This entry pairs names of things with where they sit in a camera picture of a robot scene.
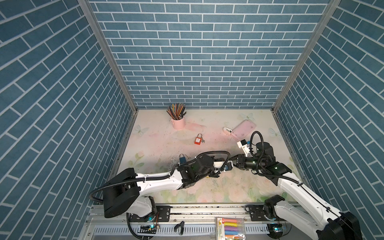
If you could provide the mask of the red padlock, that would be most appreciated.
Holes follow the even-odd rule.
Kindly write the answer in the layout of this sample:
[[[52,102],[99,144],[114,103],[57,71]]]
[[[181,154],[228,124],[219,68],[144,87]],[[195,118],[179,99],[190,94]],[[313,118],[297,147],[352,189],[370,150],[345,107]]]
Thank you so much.
[[[202,134],[198,134],[197,137],[195,138],[194,144],[200,145],[202,141],[203,141]]]

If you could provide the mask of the blue padlock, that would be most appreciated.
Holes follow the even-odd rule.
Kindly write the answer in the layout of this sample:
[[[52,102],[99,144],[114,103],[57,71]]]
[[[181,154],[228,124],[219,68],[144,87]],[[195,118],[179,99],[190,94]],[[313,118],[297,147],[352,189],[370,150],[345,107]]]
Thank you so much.
[[[186,164],[186,163],[187,163],[187,159],[188,159],[188,157],[186,157],[186,155],[184,155],[184,154],[180,154],[180,155],[179,155],[179,162],[180,162],[180,165]]]

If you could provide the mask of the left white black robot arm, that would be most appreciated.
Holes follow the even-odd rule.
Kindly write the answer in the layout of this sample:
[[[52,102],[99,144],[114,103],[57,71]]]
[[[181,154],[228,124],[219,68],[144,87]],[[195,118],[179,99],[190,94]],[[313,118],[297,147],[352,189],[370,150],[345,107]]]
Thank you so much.
[[[92,190],[89,198],[103,205],[105,218],[134,214],[152,219],[157,207],[151,193],[187,189],[204,178],[217,178],[234,168],[230,157],[227,151],[204,152],[159,174],[139,174],[128,168]]]

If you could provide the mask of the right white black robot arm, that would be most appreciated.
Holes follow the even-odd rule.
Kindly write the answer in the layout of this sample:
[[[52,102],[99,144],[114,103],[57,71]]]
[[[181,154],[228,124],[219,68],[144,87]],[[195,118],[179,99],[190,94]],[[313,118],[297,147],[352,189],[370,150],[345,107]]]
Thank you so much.
[[[272,146],[264,142],[253,144],[241,140],[238,147],[243,154],[231,158],[240,170],[250,170],[290,195],[303,208],[292,206],[280,195],[264,201],[263,211],[270,221],[285,220],[313,240],[361,240],[358,218],[342,212],[306,186],[285,164],[276,161]]]

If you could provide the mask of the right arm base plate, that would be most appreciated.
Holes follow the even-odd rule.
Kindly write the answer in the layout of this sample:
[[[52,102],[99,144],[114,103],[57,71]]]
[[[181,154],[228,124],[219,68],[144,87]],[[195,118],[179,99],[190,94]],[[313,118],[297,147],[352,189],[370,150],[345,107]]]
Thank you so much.
[[[286,222],[285,219],[278,217],[273,205],[246,205],[245,211],[250,215],[251,221],[267,222]]]

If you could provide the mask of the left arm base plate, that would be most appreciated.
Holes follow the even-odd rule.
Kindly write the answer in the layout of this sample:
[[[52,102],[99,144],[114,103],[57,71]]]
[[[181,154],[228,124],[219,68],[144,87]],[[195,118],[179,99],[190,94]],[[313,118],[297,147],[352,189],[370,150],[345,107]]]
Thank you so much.
[[[153,210],[151,213],[144,217],[139,217],[138,215],[131,214],[129,216],[129,221],[134,223],[169,222],[170,215],[171,206],[162,205],[156,206],[156,210]]]

